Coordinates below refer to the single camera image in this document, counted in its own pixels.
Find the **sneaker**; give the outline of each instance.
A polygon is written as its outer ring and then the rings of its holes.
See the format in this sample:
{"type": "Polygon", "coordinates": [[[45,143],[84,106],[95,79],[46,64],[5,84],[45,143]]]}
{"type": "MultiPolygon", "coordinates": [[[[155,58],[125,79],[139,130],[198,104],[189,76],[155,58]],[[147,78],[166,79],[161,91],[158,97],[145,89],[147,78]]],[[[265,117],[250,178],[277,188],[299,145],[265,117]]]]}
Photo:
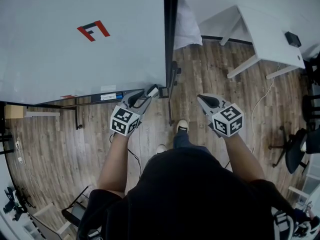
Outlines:
{"type": "Polygon", "coordinates": [[[156,148],[156,153],[157,154],[160,154],[160,153],[163,153],[165,151],[167,151],[167,147],[163,144],[160,144],[157,148],[156,148]]]}
{"type": "Polygon", "coordinates": [[[188,130],[189,130],[188,122],[186,120],[180,120],[178,122],[178,125],[176,126],[176,132],[178,132],[178,131],[188,132],[188,130]]]}

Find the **table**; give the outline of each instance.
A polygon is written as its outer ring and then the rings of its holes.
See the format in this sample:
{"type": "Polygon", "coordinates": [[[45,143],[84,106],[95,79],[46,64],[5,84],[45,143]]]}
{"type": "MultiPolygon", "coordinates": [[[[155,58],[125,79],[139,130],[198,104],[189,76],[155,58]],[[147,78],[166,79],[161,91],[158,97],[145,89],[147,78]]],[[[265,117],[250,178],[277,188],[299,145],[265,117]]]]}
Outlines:
{"type": "Polygon", "coordinates": [[[297,68],[305,68],[299,48],[288,44],[285,33],[290,28],[279,19],[252,8],[237,6],[239,14],[226,30],[220,45],[224,46],[235,30],[237,23],[243,19],[251,36],[255,55],[235,68],[227,77],[233,78],[260,60],[267,60],[288,65],[277,72],[268,74],[271,79],[297,68]]]}

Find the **laminate flooring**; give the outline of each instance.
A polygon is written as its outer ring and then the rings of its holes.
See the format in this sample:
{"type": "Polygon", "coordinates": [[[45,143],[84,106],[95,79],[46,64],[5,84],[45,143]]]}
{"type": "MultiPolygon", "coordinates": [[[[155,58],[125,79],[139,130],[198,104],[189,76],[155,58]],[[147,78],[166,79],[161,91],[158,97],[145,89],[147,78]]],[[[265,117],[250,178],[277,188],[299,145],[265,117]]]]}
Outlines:
{"type": "MultiPolygon", "coordinates": [[[[227,42],[225,46],[220,46],[216,40],[203,40],[203,46],[190,45],[174,53],[182,73],[173,90],[172,118],[176,122],[179,119],[187,120],[190,141],[206,146],[222,166],[229,161],[225,143],[207,127],[208,122],[197,104],[197,94],[218,94],[236,103],[246,119],[241,136],[253,149],[251,113],[272,84],[272,80],[266,80],[265,76],[275,72],[278,64],[262,61],[227,79],[229,72],[253,54],[252,45],[227,42]]],[[[254,155],[261,163],[267,179],[274,182],[292,204],[297,197],[288,191],[288,186],[301,187],[305,180],[301,175],[302,169],[291,175],[284,160],[278,167],[272,168],[281,151],[269,150],[268,146],[282,145],[279,126],[285,126],[288,134],[294,134],[306,126],[301,111],[302,97],[306,93],[305,80],[301,78],[299,70],[281,75],[275,78],[270,93],[256,107],[253,116],[254,155]]],[[[79,99],[79,103],[89,101],[89,98],[79,99]]],[[[73,104],[73,100],[63,100],[59,104],[73,104]]],[[[110,147],[109,120],[115,105],[80,106],[78,116],[83,128],[79,130],[75,130],[74,112],[68,110],[62,110],[59,117],[6,121],[15,141],[21,143],[20,150],[7,155],[13,180],[17,186],[24,188],[24,192],[30,196],[29,201],[36,206],[36,209],[30,209],[30,213],[35,213],[50,202],[54,203],[55,207],[40,218],[54,230],[66,222],[59,209],[67,207],[86,186],[90,186],[85,193],[89,195],[97,183],[110,147]],[[25,164],[19,163],[18,157],[23,157],[25,164]]],[[[143,123],[129,141],[129,149],[139,157],[142,169],[156,153],[159,144],[172,147],[175,130],[176,125],[169,126],[168,100],[153,101],[143,123]]],[[[127,191],[136,185],[140,172],[134,157],[129,154],[128,159],[127,191]]],[[[76,231],[72,227],[68,233],[75,238],[76,231]]]]}

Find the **metal frame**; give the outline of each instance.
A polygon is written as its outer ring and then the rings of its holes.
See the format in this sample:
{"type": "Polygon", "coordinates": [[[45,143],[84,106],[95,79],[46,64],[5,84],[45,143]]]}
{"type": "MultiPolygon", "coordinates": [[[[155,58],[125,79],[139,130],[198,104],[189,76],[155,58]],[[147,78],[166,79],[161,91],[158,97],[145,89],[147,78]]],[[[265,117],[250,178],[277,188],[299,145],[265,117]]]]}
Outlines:
{"type": "MultiPolygon", "coordinates": [[[[181,69],[178,68],[178,64],[176,61],[173,61],[173,53],[174,53],[174,42],[175,42],[175,29],[176,29],[176,20],[177,20],[177,9],[178,9],[178,0],[164,0],[164,34],[165,34],[165,76],[166,76],[166,87],[160,88],[159,98],[168,98],[168,110],[169,110],[169,124],[172,126],[174,121],[172,120],[172,108],[171,108],[171,98],[173,93],[173,88],[177,85],[176,77],[177,74],[180,74],[181,69]]],[[[122,93],[123,96],[127,93],[133,92],[136,90],[125,90],[125,91],[117,91],[116,93],[122,93]]],[[[86,105],[94,105],[94,104],[104,104],[104,103],[114,103],[119,102],[121,99],[111,99],[111,100],[103,100],[103,101],[95,101],[90,103],[82,103],[78,104],[77,98],[83,97],[91,97],[95,98],[97,96],[101,96],[104,94],[112,94],[113,92],[99,93],[93,95],[85,95],[80,97],[71,98],[74,99],[73,105],[51,105],[46,103],[40,104],[23,104],[16,102],[5,102],[0,101],[3,106],[5,105],[15,105],[15,106],[25,106],[25,107],[33,107],[33,108],[47,108],[47,109],[57,109],[57,110],[73,110],[74,111],[74,121],[75,121],[75,129],[81,129],[83,127],[82,124],[78,124],[78,111],[77,107],[86,106],[86,105]]]]}

